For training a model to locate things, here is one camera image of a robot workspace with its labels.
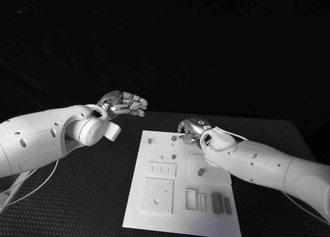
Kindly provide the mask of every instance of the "robotic hand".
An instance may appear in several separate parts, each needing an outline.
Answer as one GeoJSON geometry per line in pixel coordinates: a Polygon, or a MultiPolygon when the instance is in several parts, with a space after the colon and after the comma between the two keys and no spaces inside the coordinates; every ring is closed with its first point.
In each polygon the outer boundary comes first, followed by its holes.
{"type": "Polygon", "coordinates": [[[207,163],[243,181],[274,188],[301,199],[330,224],[330,166],[287,155],[272,147],[213,127],[202,118],[189,118],[177,132],[186,144],[197,143],[207,163]],[[236,142],[235,135],[245,141],[236,142]]]}
{"type": "Polygon", "coordinates": [[[0,124],[0,178],[34,170],[105,136],[115,140],[119,114],[144,116],[147,101],[112,91],[95,105],[76,105],[11,118],[0,124]]]}

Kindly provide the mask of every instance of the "white board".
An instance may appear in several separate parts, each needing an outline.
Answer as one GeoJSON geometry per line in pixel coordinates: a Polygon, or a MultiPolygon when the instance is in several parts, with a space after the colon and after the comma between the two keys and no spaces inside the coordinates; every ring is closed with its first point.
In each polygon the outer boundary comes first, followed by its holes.
{"type": "Polygon", "coordinates": [[[122,227],[206,237],[239,237],[240,231],[229,173],[203,162],[203,151],[196,144],[187,145],[178,139],[171,141],[171,136],[178,137],[178,135],[183,134],[142,131],[122,227]],[[150,162],[174,164],[174,177],[150,173],[150,162]],[[197,178],[196,169],[199,167],[203,167],[204,172],[197,178]],[[145,180],[148,179],[171,181],[171,209],[168,209],[168,206],[165,206],[167,209],[158,208],[161,201],[168,205],[168,196],[163,196],[163,184],[154,190],[154,195],[148,194],[150,198],[145,201],[144,189],[147,189],[145,180]],[[186,190],[196,191],[197,211],[184,210],[186,190]],[[220,193],[222,198],[229,198],[230,215],[226,213],[213,214],[212,193],[216,192],[220,193]],[[204,212],[200,212],[199,208],[199,195],[204,195],[204,212]],[[145,202],[152,211],[142,211],[145,202]]]}

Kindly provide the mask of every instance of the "black background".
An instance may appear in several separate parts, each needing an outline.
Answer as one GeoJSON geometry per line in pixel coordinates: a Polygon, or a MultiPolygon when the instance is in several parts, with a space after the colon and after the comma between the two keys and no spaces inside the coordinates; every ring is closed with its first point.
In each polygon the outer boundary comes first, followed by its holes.
{"type": "Polygon", "coordinates": [[[106,4],[0,6],[0,122],[118,89],[151,111],[292,121],[330,164],[330,1],[106,4]]]}

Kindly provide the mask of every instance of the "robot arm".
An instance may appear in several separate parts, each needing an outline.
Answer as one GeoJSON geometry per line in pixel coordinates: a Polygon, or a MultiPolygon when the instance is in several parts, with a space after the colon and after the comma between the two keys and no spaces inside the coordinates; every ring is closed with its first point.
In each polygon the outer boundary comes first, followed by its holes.
{"type": "Polygon", "coordinates": [[[11,118],[0,124],[0,178],[37,169],[105,136],[115,140],[119,114],[144,116],[147,101],[113,91],[95,105],[76,105],[11,118]]]}
{"type": "Polygon", "coordinates": [[[207,163],[243,181],[274,188],[301,199],[330,224],[330,166],[292,157],[272,147],[233,137],[202,118],[178,125],[180,139],[204,152],[207,163]]]}

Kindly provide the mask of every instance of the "black table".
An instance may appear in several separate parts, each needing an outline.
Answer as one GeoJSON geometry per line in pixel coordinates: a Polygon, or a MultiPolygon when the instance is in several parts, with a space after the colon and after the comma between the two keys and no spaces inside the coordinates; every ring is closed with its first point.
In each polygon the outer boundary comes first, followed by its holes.
{"type": "MultiPolygon", "coordinates": [[[[251,141],[314,160],[290,121],[150,111],[142,118],[121,115],[113,120],[122,128],[116,140],[102,139],[92,147],[75,150],[59,160],[44,186],[5,208],[0,217],[0,236],[184,236],[121,226],[142,130],[176,132],[177,124],[189,117],[202,117],[251,141]]],[[[36,189],[53,167],[54,163],[36,171],[14,199],[36,189]]],[[[233,176],[232,190],[243,237],[330,236],[330,226],[310,216],[279,191],[233,176]]],[[[314,212],[304,203],[300,204],[314,212]]]]}

